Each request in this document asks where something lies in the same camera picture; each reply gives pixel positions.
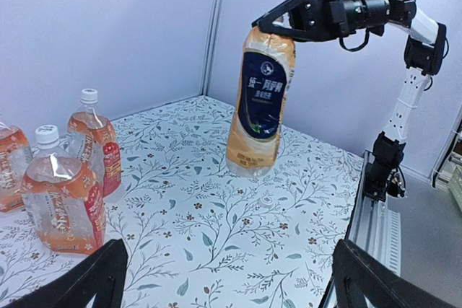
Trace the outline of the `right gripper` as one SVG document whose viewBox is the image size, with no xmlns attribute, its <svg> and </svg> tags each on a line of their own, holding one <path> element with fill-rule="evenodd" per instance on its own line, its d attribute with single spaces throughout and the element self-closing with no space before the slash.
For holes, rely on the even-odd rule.
<svg viewBox="0 0 462 308">
<path fill-rule="evenodd" d="M 275 22 L 285 14 L 289 27 Z M 300 43 L 326 42 L 347 35 L 343 0 L 285 0 L 256 19 L 261 32 L 291 38 Z"/>
</svg>

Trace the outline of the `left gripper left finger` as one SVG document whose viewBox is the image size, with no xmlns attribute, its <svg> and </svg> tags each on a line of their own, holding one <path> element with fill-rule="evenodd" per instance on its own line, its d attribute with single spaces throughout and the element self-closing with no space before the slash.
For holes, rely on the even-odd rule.
<svg viewBox="0 0 462 308">
<path fill-rule="evenodd" d="M 1 255 L 1 306 L 121 307 L 127 265 L 122 239 L 91 255 L 22 245 Z"/>
</svg>

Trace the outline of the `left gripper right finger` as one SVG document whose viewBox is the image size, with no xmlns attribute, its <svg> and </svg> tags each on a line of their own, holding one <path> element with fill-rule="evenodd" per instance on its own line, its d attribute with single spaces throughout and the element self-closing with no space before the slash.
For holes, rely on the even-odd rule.
<svg viewBox="0 0 462 308">
<path fill-rule="evenodd" d="M 333 253 L 336 307 L 452 307 L 428 291 L 402 279 L 349 239 Z"/>
</svg>

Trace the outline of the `milk tea bottle dark label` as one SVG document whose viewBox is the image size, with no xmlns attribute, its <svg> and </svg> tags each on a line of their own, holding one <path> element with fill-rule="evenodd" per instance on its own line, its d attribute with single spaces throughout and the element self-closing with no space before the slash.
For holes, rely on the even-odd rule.
<svg viewBox="0 0 462 308">
<path fill-rule="evenodd" d="M 231 173 L 261 177 L 274 166 L 295 60 L 293 39 L 264 33 L 257 27 L 248 33 L 227 140 L 226 160 Z"/>
</svg>

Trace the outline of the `orange tea bottle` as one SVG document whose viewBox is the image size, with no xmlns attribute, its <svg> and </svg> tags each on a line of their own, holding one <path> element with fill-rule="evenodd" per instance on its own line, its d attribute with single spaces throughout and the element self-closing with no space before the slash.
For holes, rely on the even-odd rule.
<svg viewBox="0 0 462 308">
<path fill-rule="evenodd" d="M 98 110 L 98 101 L 96 89 L 81 91 L 80 106 L 67 125 L 69 153 L 92 168 L 103 198 L 115 203 L 124 194 L 121 150 L 112 123 Z"/>
<path fill-rule="evenodd" d="M 35 130 L 37 153 L 21 196 L 40 241 L 54 252 L 91 255 L 105 240 L 103 191 L 92 168 L 59 146 L 58 128 Z"/>
<path fill-rule="evenodd" d="M 31 160 L 26 135 L 16 125 L 1 119 L 1 214 L 23 207 L 19 189 Z"/>
</svg>

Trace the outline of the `small white bottle cap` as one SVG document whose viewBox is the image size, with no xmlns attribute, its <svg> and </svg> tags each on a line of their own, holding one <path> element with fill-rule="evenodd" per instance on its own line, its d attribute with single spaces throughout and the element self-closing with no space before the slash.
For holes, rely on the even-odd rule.
<svg viewBox="0 0 462 308">
<path fill-rule="evenodd" d="M 263 208 L 271 208 L 274 205 L 273 199 L 269 196 L 259 198 L 258 202 Z"/>
</svg>

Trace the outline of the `orange tea bottle front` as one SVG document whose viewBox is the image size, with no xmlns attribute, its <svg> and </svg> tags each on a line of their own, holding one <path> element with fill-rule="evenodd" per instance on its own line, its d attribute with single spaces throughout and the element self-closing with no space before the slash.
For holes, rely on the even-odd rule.
<svg viewBox="0 0 462 308">
<path fill-rule="evenodd" d="M 40 241 L 54 252 L 91 255 L 105 240 L 103 191 L 92 168 L 59 146 L 58 128 L 35 130 L 37 153 L 21 196 Z"/>
</svg>

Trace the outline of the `floral tablecloth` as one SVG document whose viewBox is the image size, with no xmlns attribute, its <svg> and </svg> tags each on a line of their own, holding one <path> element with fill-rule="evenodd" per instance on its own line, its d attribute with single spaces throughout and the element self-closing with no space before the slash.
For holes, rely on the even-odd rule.
<svg viewBox="0 0 462 308">
<path fill-rule="evenodd" d="M 196 97 L 112 123 L 123 197 L 105 242 L 128 252 L 123 307 L 319 307 L 354 208 L 362 159 L 290 128 L 261 177 L 227 167 L 233 108 Z M 258 200 L 273 199 L 271 208 Z M 25 205 L 1 220 L 1 255 L 38 238 Z"/>
</svg>

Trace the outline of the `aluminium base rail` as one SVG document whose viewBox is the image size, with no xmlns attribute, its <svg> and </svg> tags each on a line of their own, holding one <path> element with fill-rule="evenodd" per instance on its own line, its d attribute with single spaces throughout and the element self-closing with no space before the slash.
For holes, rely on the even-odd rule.
<svg viewBox="0 0 462 308">
<path fill-rule="evenodd" d="M 375 201 L 364 193 L 366 170 L 372 153 L 363 154 L 360 182 L 346 238 L 353 241 L 397 276 L 401 275 L 401 215 L 388 202 Z"/>
</svg>

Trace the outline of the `left aluminium corner post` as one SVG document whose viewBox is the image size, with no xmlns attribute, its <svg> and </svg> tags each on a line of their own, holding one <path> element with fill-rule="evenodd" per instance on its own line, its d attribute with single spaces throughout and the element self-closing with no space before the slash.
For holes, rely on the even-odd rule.
<svg viewBox="0 0 462 308">
<path fill-rule="evenodd" d="M 217 34 L 222 12 L 222 4 L 223 0 L 212 0 L 212 8 L 209 16 L 208 31 L 206 35 L 206 45 L 204 50 L 200 95 L 209 94 L 212 82 L 214 54 L 217 44 Z"/>
</svg>

